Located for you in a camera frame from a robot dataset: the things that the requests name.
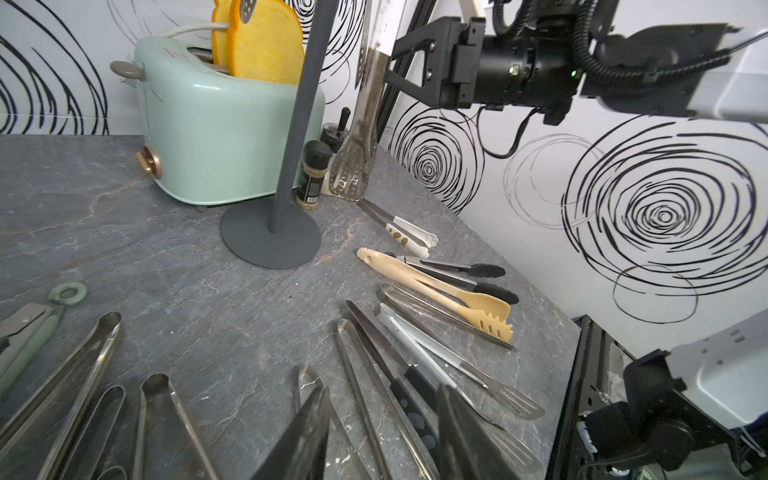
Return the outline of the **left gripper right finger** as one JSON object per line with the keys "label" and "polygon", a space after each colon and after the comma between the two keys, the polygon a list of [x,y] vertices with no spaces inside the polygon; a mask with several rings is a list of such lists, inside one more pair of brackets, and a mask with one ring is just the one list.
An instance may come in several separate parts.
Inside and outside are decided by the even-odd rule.
{"label": "left gripper right finger", "polygon": [[441,385],[436,398],[441,479],[519,479],[457,389]]}

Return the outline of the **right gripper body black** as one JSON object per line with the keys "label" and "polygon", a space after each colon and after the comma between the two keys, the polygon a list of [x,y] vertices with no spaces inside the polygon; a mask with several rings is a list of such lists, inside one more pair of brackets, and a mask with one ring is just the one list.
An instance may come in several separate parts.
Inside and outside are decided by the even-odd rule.
{"label": "right gripper body black", "polygon": [[419,102],[441,109],[474,104],[537,108],[562,117],[576,94],[571,40],[561,32],[486,35],[485,20],[441,17],[396,40],[392,57],[425,54],[419,85],[388,71],[386,82]]}

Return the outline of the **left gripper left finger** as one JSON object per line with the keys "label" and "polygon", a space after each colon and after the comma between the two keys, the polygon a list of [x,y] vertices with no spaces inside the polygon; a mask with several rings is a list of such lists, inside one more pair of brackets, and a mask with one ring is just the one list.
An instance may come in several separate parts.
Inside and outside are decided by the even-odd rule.
{"label": "left gripper left finger", "polygon": [[319,429],[319,397],[307,400],[251,476],[257,479],[323,479],[326,434]]}

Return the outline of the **grey utensil rack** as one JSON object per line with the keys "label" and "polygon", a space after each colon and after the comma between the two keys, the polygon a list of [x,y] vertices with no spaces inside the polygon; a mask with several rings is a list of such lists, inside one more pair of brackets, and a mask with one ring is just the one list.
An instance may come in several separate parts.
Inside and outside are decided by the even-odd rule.
{"label": "grey utensil rack", "polygon": [[316,3],[275,195],[236,204],[221,219],[225,245],[252,265],[294,268],[312,260],[320,248],[318,225],[295,205],[291,193],[337,9],[336,1]]}

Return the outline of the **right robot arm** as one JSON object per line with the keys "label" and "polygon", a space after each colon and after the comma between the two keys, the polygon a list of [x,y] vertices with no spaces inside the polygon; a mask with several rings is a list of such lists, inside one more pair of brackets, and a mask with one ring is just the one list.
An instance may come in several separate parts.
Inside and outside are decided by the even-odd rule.
{"label": "right robot arm", "polygon": [[580,330],[551,479],[767,473],[767,5],[416,7],[388,149]]}

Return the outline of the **black tweezer tongs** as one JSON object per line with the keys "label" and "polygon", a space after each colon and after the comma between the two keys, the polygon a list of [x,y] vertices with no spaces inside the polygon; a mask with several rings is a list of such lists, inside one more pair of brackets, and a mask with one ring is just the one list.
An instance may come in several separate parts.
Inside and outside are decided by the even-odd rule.
{"label": "black tweezer tongs", "polygon": [[[431,426],[427,415],[406,387],[405,381],[408,381],[415,388],[430,408],[436,406],[436,388],[417,369],[416,364],[408,363],[405,360],[385,337],[381,329],[354,302],[346,300],[344,304],[352,316],[352,322],[355,324],[358,336],[369,357],[379,366],[387,378],[389,390],[404,417],[418,435],[423,450],[430,455],[434,466],[438,467],[440,463],[438,435]],[[380,346],[398,364],[400,373],[392,372],[376,345]]]}

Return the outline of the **large steel tongs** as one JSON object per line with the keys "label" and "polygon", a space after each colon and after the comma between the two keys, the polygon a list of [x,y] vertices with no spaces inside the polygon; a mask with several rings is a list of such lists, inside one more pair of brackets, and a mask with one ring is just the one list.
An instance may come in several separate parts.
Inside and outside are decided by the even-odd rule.
{"label": "large steel tongs", "polygon": [[77,427],[75,444],[65,457],[60,479],[150,479],[161,468],[157,461],[171,455],[174,478],[220,479],[212,456],[187,412],[169,375],[154,373],[139,387],[139,412],[133,453],[127,466],[113,457],[119,443],[127,401],[126,388],[113,385],[103,392]]}

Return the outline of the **beige plastic tongs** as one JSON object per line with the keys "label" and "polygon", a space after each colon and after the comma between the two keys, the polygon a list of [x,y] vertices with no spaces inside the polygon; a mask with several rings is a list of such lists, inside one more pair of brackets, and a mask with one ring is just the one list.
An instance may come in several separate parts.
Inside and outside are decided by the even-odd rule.
{"label": "beige plastic tongs", "polygon": [[356,256],[385,277],[462,316],[476,329],[505,342],[512,339],[513,328],[506,323],[511,307],[503,300],[460,289],[376,250],[359,248]]}

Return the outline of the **black tipped steel tongs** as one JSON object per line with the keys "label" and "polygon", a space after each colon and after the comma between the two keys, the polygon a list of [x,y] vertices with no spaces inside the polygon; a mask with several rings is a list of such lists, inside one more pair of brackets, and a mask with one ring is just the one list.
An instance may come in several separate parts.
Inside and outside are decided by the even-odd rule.
{"label": "black tipped steel tongs", "polygon": [[387,252],[387,255],[456,287],[491,295],[505,301],[509,305],[516,305],[519,302],[518,296],[510,290],[493,283],[477,281],[477,278],[500,278],[505,276],[506,270],[499,265],[487,263],[460,265],[421,259],[415,256],[396,255],[392,252]]}

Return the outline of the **glass sugar jar black lid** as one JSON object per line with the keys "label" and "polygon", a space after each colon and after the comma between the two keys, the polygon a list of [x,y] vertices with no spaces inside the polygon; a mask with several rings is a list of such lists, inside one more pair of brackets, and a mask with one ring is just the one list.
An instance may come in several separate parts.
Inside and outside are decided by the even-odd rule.
{"label": "glass sugar jar black lid", "polygon": [[343,107],[339,120],[336,123],[325,123],[322,127],[320,140],[327,144],[334,154],[339,151],[349,134],[347,125],[350,116],[350,108]]}

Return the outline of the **small brown spice jar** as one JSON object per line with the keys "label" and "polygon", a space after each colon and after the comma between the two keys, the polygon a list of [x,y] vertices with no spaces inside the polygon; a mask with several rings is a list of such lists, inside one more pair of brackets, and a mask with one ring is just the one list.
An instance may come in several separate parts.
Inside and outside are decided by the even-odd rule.
{"label": "small brown spice jar", "polygon": [[295,196],[299,207],[311,210],[318,206],[332,155],[332,149],[323,141],[312,140],[305,145],[302,174]]}

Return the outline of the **mint green toaster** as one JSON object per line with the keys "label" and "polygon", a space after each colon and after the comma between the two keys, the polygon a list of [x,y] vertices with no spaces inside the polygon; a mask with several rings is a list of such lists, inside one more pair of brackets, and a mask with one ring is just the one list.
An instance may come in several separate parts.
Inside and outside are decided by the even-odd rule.
{"label": "mint green toaster", "polygon": [[135,159],[167,195],[215,206],[275,193],[296,86],[233,77],[211,50],[159,36],[110,68],[136,88]]}

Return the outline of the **white handled slim tongs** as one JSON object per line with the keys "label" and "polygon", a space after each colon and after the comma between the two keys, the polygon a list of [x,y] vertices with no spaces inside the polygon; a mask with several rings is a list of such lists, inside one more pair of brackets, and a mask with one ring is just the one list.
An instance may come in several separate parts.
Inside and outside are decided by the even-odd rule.
{"label": "white handled slim tongs", "polygon": [[466,358],[456,352],[453,347],[429,331],[414,315],[407,312],[405,307],[397,302],[397,294],[405,294],[405,291],[391,283],[382,283],[380,285],[378,296],[381,301],[381,311],[377,315],[380,322],[386,326],[405,347],[406,351],[413,355],[419,364],[424,366],[440,384],[456,388],[461,398],[483,420],[497,428],[503,429],[500,424],[486,416],[467,397],[456,382],[443,370],[441,365],[432,358],[432,354],[473,380],[495,399],[497,403],[518,418],[535,420],[544,416],[545,410],[530,396],[512,386],[499,382],[472,365]]}

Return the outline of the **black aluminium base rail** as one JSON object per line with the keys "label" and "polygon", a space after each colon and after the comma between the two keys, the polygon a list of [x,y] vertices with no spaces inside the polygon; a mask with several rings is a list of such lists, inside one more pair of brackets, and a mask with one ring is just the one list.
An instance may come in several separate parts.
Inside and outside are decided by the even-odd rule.
{"label": "black aluminium base rail", "polygon": [[547,479],[628,479],[628,470],[609,467],[581,471],[596,461],[578,429],[581,417],[625,398],[625,355],[613,337],[588,315],[575,319],[580,328],[576,353],[560,414]]}

